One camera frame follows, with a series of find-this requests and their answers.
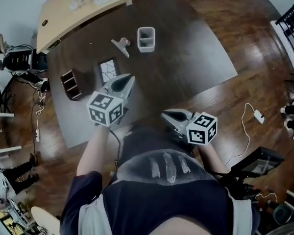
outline power strip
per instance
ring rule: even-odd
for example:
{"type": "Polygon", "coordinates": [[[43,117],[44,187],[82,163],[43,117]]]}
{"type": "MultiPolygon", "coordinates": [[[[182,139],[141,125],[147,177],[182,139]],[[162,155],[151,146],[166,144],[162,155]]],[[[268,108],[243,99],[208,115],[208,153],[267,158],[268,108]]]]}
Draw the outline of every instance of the power strip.
{"type": "Polygon", "coordinates": [[[265,121],[265,117],[258,111],[258,110],[256,110],[255,112],[254,112],[254,117],[261,123],[261,124],[263,124],[264,123],[264,121],[265,121]]]}
{"type": "Polygon", "coordinates": [[[36,141],[40,142],[40,131],[36,129],[36,141]]]}

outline white cable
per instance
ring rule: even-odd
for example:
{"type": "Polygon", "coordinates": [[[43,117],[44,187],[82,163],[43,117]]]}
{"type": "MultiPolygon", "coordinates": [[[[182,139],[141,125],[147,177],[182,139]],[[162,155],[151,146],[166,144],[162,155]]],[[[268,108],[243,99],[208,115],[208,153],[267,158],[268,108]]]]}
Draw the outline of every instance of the white cable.
{"type": "Polygon", "coordinates": [[[37,125],[36,125],[36,130],[38,130],[38,115],[41,114],[41,112],[44,110],[45,108],[45,98],[46,98],[46,92],[44,92],[44,96],[43,96],[43,93],[41,93],[39,95],[39,91],[38,91],[38,97],[40,99],[40,103],[43,102],[43,107],[41,108],[41,105],[39,105],[39,110],[36,112],[36,122],[37,122],[37,125]]]}
{"type": "Polygon", "coordinates": [[[31,87],[33,87],[35,90],[37,90],[37,91],[39,91],[39,89],[37,88],[37,87],[35,87],[35,86],[33,86],[31,83],[28,83],[31,87]]]}
{"type": "Polygon", "coordinates": [[[266,197],[269,197],[270,195],[274,195],[275,196],[275,202],[278,203],[278,198],[276,197],[275,193],[269,193],[267,196],[263,196],[261,193],[259,193],[258,195],[256,195],[256,197],[261,196],[262,198],[266,198],[266,197]]]}
{"type": "Polygon", "coordinates": [[[245,104],[245,106],[244,106],[244,112],[243,112],[243,115],[241,117],[241,124],[242,124],[242,128],[243,128],[243,130],[245,132],[245,135],[248,137],[248,143],[247,143],[246,149],[245,149],[245,151],[241,155],[233,156],[232,158],[230,158],[230,160],[224,165],[225,167],[229,164],[229,162],[231,161],[231,159],[236,158],[236,157],[241,157],[241,156],[243,156],[247,152],[247,149],[248,149],[248,146],[249,146],[249,143],[250,143],[250,136],[247,134],[246,129],[245,129],[245,125],[243,123],[243,117],[245,115],[246,106],[247,105],[249,105],[251,107],[252,111],[255,112],[254,108],[252,107],[252,105],[250,103],[246,103],[245,104]]]}

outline charger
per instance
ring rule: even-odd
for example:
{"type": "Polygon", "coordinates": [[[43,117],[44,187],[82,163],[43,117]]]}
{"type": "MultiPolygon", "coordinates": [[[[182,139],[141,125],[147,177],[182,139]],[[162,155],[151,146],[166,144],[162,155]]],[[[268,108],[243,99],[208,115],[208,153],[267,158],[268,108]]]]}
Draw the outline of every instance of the charger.
{"type": "Polygon", "coordinates": [[[254,117],[261,123],[263,124],[265,121],[265,117],[258,111],[254,111],[254,117]]]}
{"type": "Polygon", "coordinates": [[[246,103],[245,104],[245,106],[244,106],[244,112],[243,112],[243,115],[241,117],[241,124],[242,124],[242,128],[243,128],[243,130],[245,132],[245,135],[248,137],[248,143],[247,143],[246,149],[245,149],[245,151],[241,155],[237,155],[237,156],[234,156],[234,157],[230,158],[230,160],[224,166],[227,166],[229,164],[229,162],[231,161],[231,159],[233,159],[235,157],[243,156],[247,152],[247,149],[248,149],[248,146],[249,146],[249,143],[250,143],[250,136],[247,134],[247,132],[245,130],[245,125],[244,125],[244,122],[243,122],[243,117],[245,115],[246,106],[247,105],[251,107],[251,109],[253,111],[253,114],[254,114],[254,117],[258,120],[258,122],[260,122],[261,124],[263,124],[264,121],[265,121],[265,117],[260,113],[260,111],[254,110],[254,108],[252,107],[252,105],[250,103],[246,103]]]}

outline navy shirt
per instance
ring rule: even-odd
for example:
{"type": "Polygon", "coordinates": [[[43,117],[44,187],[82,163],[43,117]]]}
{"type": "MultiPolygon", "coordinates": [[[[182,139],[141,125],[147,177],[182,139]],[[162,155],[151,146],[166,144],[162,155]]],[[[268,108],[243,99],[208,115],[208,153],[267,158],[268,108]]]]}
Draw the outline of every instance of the navy shirt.
{"type": "MultiPolygon", "coordinates": [[[[130,143],[140,148],[140,139],[137,135],[134,137],[130,143]]],[[[98,172],[73,179],[62,214],[61,234],[78,234],[80,207],[90,204],[101,192],[114,235],[148,235],[176,216],[196,220],[213,235],[232,234],[233,205],[227,190],[178,147],[172,149],[172,144],[159,142],[146,133],[144,140],[160,149],[144,150],[149,143],[141,147],[143,153],[124,156],[126,160],[105,189],[102,190],[102,177],[98,172]]],[[[129,146],[124,140],[124,151],[126,147],[129,146]]],[[[253,230],[257,227],[257,221],[253,222],[253,230]]]]}

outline shoe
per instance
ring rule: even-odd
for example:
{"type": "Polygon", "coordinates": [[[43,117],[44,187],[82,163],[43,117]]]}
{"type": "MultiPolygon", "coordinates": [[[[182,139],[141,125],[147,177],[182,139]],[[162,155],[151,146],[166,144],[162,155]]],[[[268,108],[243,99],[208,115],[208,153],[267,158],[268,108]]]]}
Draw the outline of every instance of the shoe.
{"type": "Polygon", "coordinates": [[[37,167],[37,165],[38,165],[37,159],[32,153],[30,154],[29,161],[31,162],[33,167],[37,167]]]}
{"type": "Polygon", "coordinates": [[[38,174],[32,175],[31,178],[34,180],[34,182],[37,182],[40,179],[38,174]]]}
{"type": "Polygon", "coordinates": [[[45,83],[45,82],[47,82],[47,81],[49,81],[48,78],[46,78],[46,77],[41,78],[41,79],[39,79],[38,85],[43,85],[43,83],[45,83]]]}
{"type": "Polygon", "coordinates": [[[289,121],[291,121],[291,119],[290,119],[290,118],[287,118],[287,119],[283,122],[284,127],[285,127],[288,131],[291,130],[291,128],[288,127],[288,122],[289,122],[289,121]]]}

